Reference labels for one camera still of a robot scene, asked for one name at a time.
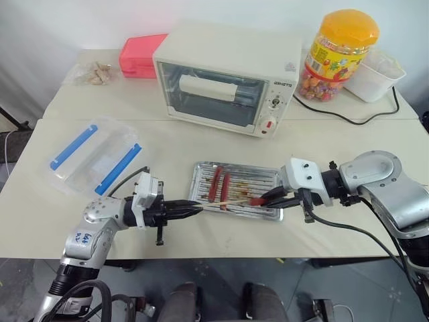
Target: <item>toaster oven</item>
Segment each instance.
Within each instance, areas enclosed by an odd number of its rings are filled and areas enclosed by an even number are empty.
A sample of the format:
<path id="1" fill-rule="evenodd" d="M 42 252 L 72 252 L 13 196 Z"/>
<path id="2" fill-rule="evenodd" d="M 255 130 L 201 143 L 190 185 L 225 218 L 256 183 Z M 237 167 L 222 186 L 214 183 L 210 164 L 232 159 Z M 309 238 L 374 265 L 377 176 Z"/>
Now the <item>toaster oven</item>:
<path id="1" fill-rule="evenodd" d="M 298 82 L 298 37 L 232 25 L 181 23 L 154 53 L 168 114 L 270 138 Z"/>

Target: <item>blue lid strip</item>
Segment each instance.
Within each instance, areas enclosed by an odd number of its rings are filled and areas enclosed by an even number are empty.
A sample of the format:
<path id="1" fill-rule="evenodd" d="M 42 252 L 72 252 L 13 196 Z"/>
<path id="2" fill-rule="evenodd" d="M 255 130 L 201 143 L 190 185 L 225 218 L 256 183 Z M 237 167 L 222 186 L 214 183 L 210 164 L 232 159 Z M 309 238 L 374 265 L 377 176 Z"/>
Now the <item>blue lid strip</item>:
<path id="1" fill-rule="evenodd" d="M 95 189 L 98 195 L 103 195 L 106 190 L 112 185 L 113 181 L 124 171 L 127 165 L 134 159 L 134 157 L 141 150 L 141 146 L 134 144 L 134 147 L 122 158 L 121 161 L 113 168 L 112 171 L 101 181 L 101 184 Z"/>
<path id="2" fill-rule="evenodd" d="M 69 156 L 71 156 L 74 151 L 79 149 L 79 147 L 87 141 L 96 131 L 98 127 L 95 124 L 91 124 L 89 128 L 84 130 L 72 143 L 68 145 L 55 159 L 50 163 L 50 168 L 52 170 L 58 169 L 58 167 L 65 161 Z"/>

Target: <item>baking tray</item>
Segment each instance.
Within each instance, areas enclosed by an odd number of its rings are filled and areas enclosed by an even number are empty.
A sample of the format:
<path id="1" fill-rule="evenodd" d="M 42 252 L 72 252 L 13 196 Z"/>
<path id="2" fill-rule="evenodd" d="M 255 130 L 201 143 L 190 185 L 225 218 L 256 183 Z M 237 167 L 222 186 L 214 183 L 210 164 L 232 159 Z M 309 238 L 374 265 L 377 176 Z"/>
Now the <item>baking tray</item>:
<path id="1" fill-rule="evenodd" d="M 272 188 L 282 185 L 279 170 L 277 169 L 204 161 L 198 162 L 195 165 L 189 200 L 208 203 L 208 190 L 210 189 L 213 174 L 217 166 L 223 166 L 224 171 L 219 180 L 215 202 L 221 199 L 223 176 L 226 172 L 231 174 L 228 194 L 229 201 L 260 197 Z M 219 206 L 207 207 L 205 210 L 254 219 L 283 220 L 283 209 L 253 207 L 246 204 L 228 205 L 227 210 L 221 210 Z"/>

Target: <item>white plastic container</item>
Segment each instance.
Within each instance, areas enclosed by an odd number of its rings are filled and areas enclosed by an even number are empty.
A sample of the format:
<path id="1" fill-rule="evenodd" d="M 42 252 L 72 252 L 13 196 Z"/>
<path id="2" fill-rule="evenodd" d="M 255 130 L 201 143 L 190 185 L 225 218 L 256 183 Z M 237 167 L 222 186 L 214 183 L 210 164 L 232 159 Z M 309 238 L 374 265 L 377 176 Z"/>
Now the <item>white plastic container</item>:
<path id="1" fill-rule="evenodd" d="M 382 98 L 405 75 L 396 59 L 381 50 L 372 50 L 345 83 L 345 88 L 370 103 Z"/>
<path id="2" fill-rule="evenodd" d="M 92 120 L 48 162 L 52 184 L 65 193 L 89 198 L 109 187 L 140 152 L 137 133 L 114 119 Z"/>

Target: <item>red plastic box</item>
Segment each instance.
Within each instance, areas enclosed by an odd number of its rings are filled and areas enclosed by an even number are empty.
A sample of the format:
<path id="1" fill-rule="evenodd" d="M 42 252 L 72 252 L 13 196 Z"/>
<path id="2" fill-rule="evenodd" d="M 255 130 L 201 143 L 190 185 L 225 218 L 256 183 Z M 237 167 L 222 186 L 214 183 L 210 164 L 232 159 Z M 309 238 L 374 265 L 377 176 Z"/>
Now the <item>red plastic box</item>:
<path id="1" fill-rule="evenodd" d="M 119 56 L 123 76 L 156 78 L 152 55 L 167 34 L 129 38 Z"/>

